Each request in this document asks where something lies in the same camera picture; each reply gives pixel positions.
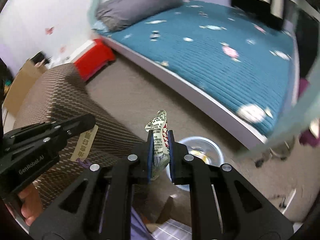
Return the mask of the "person's left hand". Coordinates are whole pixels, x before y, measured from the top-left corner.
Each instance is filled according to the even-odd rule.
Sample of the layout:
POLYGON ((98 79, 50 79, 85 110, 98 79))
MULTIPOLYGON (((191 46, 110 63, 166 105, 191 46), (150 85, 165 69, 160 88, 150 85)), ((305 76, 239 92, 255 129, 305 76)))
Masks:
POLYGON ((30 184, 22 190, 18 196, 23 202, 21 214, 24 217, 24 221, 27 226, 31 226, 36 218, 43 212, 43 205, 38 190, 33 184, 30 184))

